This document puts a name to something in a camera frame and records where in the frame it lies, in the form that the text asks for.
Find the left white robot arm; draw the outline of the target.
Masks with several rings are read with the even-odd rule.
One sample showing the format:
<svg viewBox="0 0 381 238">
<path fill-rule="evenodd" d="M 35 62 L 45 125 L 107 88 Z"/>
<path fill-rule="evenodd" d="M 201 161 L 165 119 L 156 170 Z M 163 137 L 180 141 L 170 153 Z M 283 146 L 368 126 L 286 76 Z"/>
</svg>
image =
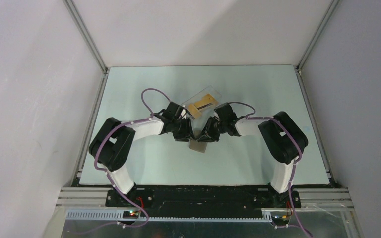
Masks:
<svg viewBox="0 0 381 238">
<path fill-rule="evenodd" d="M 95 169 L 103 171 L 119 192 L 120 203 L 129 207 L 137 200 L 137 193 L 132 190 L 135 182 L 126 167 L 132 144 L 168 133 L 178 142 L 188 142 L 194 137 L 190 116 L 186 108 L 170 102 L 166 109 L 148 118 L 124 122 L 113 117 L 106 119 L 91 141 L 88 153 L 94 158 Z"/>
</svg>

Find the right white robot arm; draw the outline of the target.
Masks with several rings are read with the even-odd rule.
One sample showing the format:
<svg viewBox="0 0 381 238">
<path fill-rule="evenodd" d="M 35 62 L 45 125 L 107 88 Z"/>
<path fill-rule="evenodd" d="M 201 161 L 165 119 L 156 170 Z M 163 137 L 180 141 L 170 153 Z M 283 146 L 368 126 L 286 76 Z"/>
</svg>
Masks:
<svg viewBox="0 0 381 238">
<path fill-rule="evenodd" d="M 275 159 L 272 190 L 269 202 L 282 207 L 289 200 L 295 169 L 309 141 L 290 116 L 278 112 L 272 117 L 255 117 L 253 113 L 238 117 L 232 108 L 233 102 L 223 103 L 214 109 L 202 132 L 196 136 L 198 142 L 218 142 L 222 134 L 229 136 L 263 137 L 270 154 Z"/>
</svg>

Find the grey card holder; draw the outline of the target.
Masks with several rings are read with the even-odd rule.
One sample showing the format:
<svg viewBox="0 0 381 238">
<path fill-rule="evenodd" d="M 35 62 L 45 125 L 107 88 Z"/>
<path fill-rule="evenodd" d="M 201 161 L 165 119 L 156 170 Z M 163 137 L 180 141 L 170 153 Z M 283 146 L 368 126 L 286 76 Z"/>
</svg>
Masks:
<svg viewBox="0 0 381 238">
<path fill-rule="evenodd" d="M 207 149 L 207 142 L 198 142 L 195 140 L 190 140 L 189 141 L 189 149 L 199 152 L 199 153 L 205 153 Z"/>
</svg>

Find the clear plastic card box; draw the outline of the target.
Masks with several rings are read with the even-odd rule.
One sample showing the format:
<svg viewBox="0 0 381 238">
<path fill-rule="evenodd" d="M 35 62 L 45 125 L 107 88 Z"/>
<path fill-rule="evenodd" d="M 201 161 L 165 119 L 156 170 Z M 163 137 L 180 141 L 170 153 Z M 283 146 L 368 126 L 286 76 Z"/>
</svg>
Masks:
<svg viewBox="0 0 381 238">
<path fill-rule="evenodd" d="M 214 113 L 213 109 L 219 105 L 221 97 L 214 87 L 208 86 L 182 103 L 190 113 L 189 118 L 194 129 L 204 128 L 208 118 Z"/>
</svg>

